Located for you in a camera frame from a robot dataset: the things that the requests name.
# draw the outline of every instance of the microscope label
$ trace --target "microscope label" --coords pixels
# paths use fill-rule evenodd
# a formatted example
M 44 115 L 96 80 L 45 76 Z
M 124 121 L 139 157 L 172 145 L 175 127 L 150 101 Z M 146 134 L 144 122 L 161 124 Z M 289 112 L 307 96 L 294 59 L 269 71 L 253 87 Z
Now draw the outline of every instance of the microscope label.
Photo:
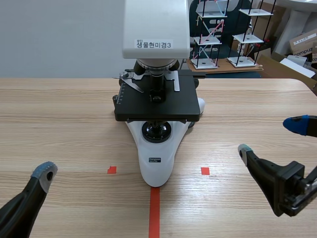
M 149 158 L 150 163 L 160 163 L 160 158 Z
M 137 39 L 134 41 L 136 49 L 174 49 L 173 40 Z

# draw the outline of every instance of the microscope base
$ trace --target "microscope base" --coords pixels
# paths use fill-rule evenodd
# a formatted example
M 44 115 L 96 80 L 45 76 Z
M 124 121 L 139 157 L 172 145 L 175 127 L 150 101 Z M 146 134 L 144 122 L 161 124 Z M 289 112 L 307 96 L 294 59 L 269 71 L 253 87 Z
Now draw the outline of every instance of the microscope base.
M 199 98 L 201 114 L 205 108 L 205 102 Z M 190 122 L 169 121 L 172 132 L 170 138 L 163 143 L 151 143 L 144 139 L 142 126 L 145 121 L 134 121 L 126 123 L 133 135 L 138 147 L 139 164 L 144 181 L 152 187 L 160 187 L 169 179 L 176 151 L 182 141 Z

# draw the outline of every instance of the microscope stage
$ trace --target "microscope stage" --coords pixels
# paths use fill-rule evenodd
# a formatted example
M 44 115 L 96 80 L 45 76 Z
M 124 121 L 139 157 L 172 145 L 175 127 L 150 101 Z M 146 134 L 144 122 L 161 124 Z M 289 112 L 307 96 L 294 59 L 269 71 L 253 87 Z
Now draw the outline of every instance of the microscope stage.
M 199 121 L 200 108 L 192 76 L 179 76 L 180 91 L 174 91 L 174 82 L 165 79 L 166 101 L 150 101 L 150 76 L 142 80 L 133 80 L 144 93 L 121 84 L 118 100 L 115 104 L 117 121 Z

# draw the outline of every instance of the white wall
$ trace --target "white wall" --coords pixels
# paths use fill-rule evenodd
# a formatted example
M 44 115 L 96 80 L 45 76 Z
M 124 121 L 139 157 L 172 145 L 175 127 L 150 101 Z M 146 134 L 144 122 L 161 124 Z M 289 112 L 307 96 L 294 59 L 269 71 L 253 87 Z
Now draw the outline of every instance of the white wall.
M 0 77 L 113 77 L 132 68 L 134 60 L 121 56 L 123 6 L 124 0 L 1 0 Z

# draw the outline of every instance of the shelf rack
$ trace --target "shelf rack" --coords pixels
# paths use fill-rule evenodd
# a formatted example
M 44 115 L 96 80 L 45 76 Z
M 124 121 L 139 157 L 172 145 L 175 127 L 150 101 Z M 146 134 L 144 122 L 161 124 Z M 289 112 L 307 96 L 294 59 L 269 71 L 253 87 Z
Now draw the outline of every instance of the shelf rack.
M 253 0 L 251 1 L 251 7 L 249 9 L 239 9 L 239 14 L 238 14 L 238 19 L 237 19 L 237 23 L 236 23 L 236 28 L 238 26 L 240 14 L 245 14 L 245 15 L 247 15 L 249 17 L 252 17 L 252 16 L 255 17 L 256 16 L 256 21 L 255 21 L 255 24 L 254 24 L 254 26 L 252 28 L 252 33 L 251 34 L 248 33 L 248 29 L 250 27 L 250 24 L 248 23 L 247 26 L 246 26 L 245 33 L 232 36 L 231 49 L 230 49 L 229 56 L 228 56 L 227 59 L 234 67 L 253 67 L 253 66 L 256 66 L 256 64 L 257 64 L 257 59 L 258 59 L 258 55 L 259 54 L 257 54 L 255 60 L 252 60 L 251 58 L 249 58 L 247 56 L 243 56 L 242 49 L 244 48 L 243 47 L 244 44 L 249 44 L 248 47 L 247 47 L 247 51 L 248 51 L 250 44 L 261 44 L 261 43 L 264 43 L 264 39 L 265 39 L 265 35 L 266 35 L 266 32 L 267 32 L 267 28 L 269 26 L 271 17 L 273 16 L 273 10 L 274 10 L 274 7 L 275 7 L 276 0 L 274 0 L 274 4 L 273 4 L 271 12 L 268 12 L 268 11 L 265 11 L 265 10 L 261 9 L 263 1 L 264 0 L 261 1 L 260 9 L 256 9 L 256 8 L 252 9 Z M 259 16 L 269 16 L 269 20 L 268 20 L 268 23 L 267 23 L 267 26 L 266 26 L 266 29 L 265 29 L 265 33 L 263 35 L 263 39 L 262 40 L 254 35 L 254 29 L 255 29 L 255 27 L 257 25 L 257 21 L 258 21 L 258 17 Z M 239 41 L 239 44 L 240 44 L 240 50 L 239 50 L 238 57 L 230 57 L 230 53 L 232 51 L 233 39 L 236 39 L 237 41 Z
M 195 69 L 212 69 L 218 68 L 218 57 L 220 51 L 221 37 L 224 28 L 224 19 L 227 17 L 227 9 L 229 5 L 229 0 L 200 0 L 197 5 L 197 25 L 195 32 L 195 47 L 193 50 L 193 57 L 191 62 L 193 63 Z M 210 19 L 215 19 L 216 27 L 209 29 L 205 21 L 210 21 Z M 203 27 L 208 32 L 207 36 L 203 36 Z M 211 58 L 212 52 L 217 49 L 217 57 L 215 59 Z

